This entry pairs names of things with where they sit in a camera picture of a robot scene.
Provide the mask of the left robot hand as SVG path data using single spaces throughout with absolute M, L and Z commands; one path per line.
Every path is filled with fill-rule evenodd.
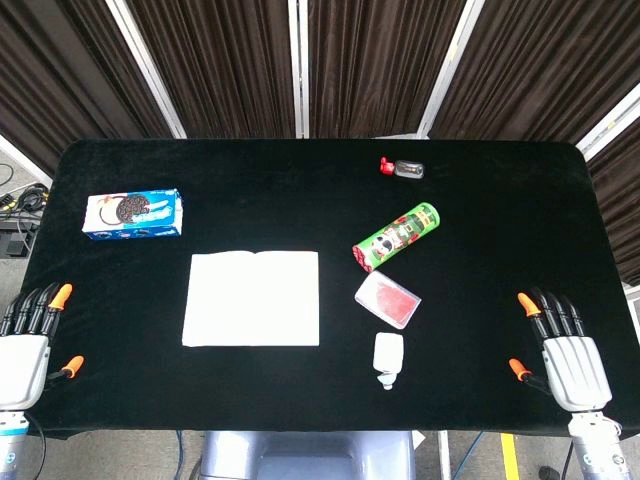
M 76 355 L 60 369 L 48 370 L 56 329 L 72 291 L 69 283 L 52 283 L 16 295 L 1 310 L 3 412 L 33 407 L 47 386 L 75 378 L 83 366 L 84 357 Z

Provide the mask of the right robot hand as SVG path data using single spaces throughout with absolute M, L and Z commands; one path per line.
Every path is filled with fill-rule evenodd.
M 612 393 L 599 350 L 586 334 L 582 316 L 565 296 L 534 288 L 517 299 L 532 327 L 546 370 L 535 375 L 520 360 L 508 361 L 517 380 L 552 396 L 570 413 L 599 411 Z

